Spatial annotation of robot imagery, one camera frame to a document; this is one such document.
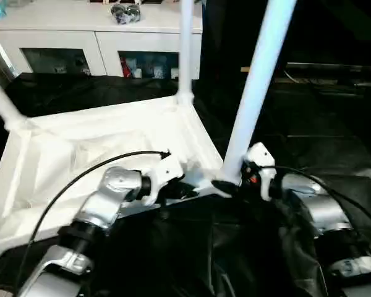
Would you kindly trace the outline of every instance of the cabinet door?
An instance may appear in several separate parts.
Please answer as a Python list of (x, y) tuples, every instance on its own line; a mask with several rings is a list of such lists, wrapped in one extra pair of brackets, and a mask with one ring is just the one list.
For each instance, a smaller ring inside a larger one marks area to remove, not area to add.
[(94, 32), (0, 30), (0, 44), (19, 73), (106, 75)]
[[(97, 32), (96, 37), (107, 75), (171, 78), (178, 73), (180, 34)], [(193, 34), (193, 79), (199, 78), (201, 43), (202, 35)]]

